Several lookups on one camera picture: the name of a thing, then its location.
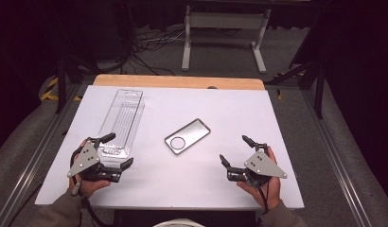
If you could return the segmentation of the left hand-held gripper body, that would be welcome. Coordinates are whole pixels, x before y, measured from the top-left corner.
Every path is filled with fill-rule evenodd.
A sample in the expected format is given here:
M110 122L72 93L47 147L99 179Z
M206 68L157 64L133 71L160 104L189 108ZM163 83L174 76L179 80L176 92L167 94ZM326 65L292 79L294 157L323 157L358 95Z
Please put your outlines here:
M88 137L84 145L73 153L71 166L67 173L68 178L79 175L82 180L88 182L101 180L119 182L122 169L106 167L100 161L97 150L101 142L101 138Z

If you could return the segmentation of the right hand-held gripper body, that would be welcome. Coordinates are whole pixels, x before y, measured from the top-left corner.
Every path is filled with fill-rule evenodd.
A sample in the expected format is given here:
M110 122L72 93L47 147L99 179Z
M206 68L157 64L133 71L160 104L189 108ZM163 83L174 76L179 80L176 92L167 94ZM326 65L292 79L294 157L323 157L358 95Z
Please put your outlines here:
M246 182L251 186L262 186L272 177L287 179L284 172L269 156L266 144L253 143L255 153L244 162L244 168L233 167L226 162L227 179L231 182Z

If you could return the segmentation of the clear plastic packaging tray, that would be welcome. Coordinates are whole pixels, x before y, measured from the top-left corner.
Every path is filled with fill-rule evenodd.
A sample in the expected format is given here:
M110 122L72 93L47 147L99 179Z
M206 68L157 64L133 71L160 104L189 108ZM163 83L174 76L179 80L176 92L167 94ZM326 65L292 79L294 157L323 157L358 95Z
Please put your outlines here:
M142 91L119 89L99 130L102 137L114 133L115 138L99 145L103 157L127 159L144 112Z

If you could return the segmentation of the silver device with ring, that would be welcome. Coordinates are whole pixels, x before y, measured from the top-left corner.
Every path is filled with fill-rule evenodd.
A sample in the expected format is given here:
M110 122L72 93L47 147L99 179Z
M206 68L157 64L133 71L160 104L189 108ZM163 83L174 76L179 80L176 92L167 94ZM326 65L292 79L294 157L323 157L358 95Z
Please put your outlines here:
M180 155L204 139L210 132L209 127L197 118L167 136L165 143L175 155Z

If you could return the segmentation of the person's left hand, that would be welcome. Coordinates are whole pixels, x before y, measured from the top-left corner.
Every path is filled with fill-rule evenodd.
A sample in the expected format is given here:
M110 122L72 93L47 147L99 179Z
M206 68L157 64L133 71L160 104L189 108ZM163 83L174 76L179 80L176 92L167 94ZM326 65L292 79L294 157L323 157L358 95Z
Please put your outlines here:
M68 189L73 192L76 188L76 183L80 183L79 187L79 195L86 196L90 198L96 191L101 188L105 188L110 186L111 183L105 180L96 181L96 182L87 182L83 181L79 174L69 179L69 187Z

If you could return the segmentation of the person's right hand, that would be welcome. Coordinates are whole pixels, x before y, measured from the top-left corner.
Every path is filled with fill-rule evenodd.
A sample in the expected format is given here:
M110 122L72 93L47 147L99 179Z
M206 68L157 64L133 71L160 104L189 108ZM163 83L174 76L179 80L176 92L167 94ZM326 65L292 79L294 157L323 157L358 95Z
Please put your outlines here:
M258 189L248 185L245 182L238 182L237 186L253 197L265 212L273 209L281 200L280 199L280 179L276 177L261 186L261 192Z

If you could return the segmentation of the white board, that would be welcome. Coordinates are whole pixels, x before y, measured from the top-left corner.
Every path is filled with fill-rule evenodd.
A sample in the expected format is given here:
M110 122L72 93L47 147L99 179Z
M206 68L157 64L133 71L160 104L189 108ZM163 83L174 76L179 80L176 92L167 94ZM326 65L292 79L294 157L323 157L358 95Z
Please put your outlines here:
M287 176L281 198L298 209L303 199L270 96L257 90L143 88L144 112L133 142L132 166L118 183L98 190L91 203L100 208L255 210L256 202L226 178L220 160L243 166L253 154L248 136L272 147ZM199 118L211 132L176 155L168 135Z

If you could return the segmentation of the black metal stand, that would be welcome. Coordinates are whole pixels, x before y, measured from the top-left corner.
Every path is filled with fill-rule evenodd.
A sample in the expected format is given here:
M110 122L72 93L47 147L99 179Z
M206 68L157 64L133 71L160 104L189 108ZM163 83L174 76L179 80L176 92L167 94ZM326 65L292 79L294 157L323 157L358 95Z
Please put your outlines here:
M311 85L316 83L314 111L322 119L323 92L326 78L325 63L323 61L307 62L291 69L289 72L278 73L272 80L266 81L265 85L278 85L300 73L303 73L303 76L298 80L297 85L301 90L309 90Z
M86 68L90 73L102 74L102 71L91 63L78 58L75 55L66 54L58 57L57 79L58 79L58 106L56 113L59 114L66 104L66 78L72 83L81 83L83 80L80 66Z

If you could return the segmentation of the yellow black floor tape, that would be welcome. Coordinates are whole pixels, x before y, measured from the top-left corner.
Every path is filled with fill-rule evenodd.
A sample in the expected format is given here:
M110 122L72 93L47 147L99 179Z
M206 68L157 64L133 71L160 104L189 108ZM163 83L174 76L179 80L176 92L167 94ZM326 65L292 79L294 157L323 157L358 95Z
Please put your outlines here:
M54 100L54 101L59 100L59 97L57 95L52 94L52 91L55 88L55 86L57 85L57 83L58 83L58 79L56 77L54 77L52 80L50 80L46 89L44 90L44 93L41 96L41 100L47 100L47 99Z

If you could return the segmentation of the white round object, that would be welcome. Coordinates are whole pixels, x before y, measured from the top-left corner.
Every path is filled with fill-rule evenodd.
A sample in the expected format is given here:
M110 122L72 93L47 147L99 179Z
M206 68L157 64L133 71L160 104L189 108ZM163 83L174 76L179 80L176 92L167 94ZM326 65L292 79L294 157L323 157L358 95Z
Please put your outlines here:
M204 227L198 222L186 218L176 218L155 224L153 227Z

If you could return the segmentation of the wooden table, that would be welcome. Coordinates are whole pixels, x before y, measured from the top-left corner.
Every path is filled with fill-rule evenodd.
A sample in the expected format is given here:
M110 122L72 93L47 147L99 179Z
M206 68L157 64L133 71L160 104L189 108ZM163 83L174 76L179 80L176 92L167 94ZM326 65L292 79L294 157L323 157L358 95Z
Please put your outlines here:
M145 75L98 75L94 80L98 86L118 87L163 87L163 88L194 88L229 90L261 90L265 89L261 79L233 79L188 76L145 76Z

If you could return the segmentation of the white metal stand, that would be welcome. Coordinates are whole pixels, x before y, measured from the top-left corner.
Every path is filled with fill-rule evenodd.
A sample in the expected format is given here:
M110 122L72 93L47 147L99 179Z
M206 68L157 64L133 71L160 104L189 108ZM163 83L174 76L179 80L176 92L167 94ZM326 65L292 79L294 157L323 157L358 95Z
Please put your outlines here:
M191 29L192 28L226 28L256 30L257 39L251 42L252 51L256 60L258 72L267 72L260 47L270 19L271 11L266 9L260 14L244 13L217 13L217 12L194 12L191 6L185 9L185 45L182 59L182 70L188 71L190 66L191 52Z

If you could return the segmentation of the aluminium floor rail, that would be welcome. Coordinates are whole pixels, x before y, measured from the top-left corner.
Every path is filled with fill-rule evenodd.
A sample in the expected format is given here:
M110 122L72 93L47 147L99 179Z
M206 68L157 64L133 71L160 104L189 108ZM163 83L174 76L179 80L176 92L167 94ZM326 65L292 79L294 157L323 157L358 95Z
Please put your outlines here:
M371 221L365 212L354 184L349 178L347 170L345 169L338 150L336 149L333 140L327 130L324 120L321 119L314 110L314 101L311 93L309 91L302 91L301 94L306 102L313 121L315 122L318 132L320 132L321 137L323 138L324 144L326 146L326 156L333 168L335 176L344 193L344 197L353 214L353 217L358 224L358 227L372 227Z
M19 226L32 216L34 199L65 138L84 85L72 85L66 104L44 100L0 148L0 227Z

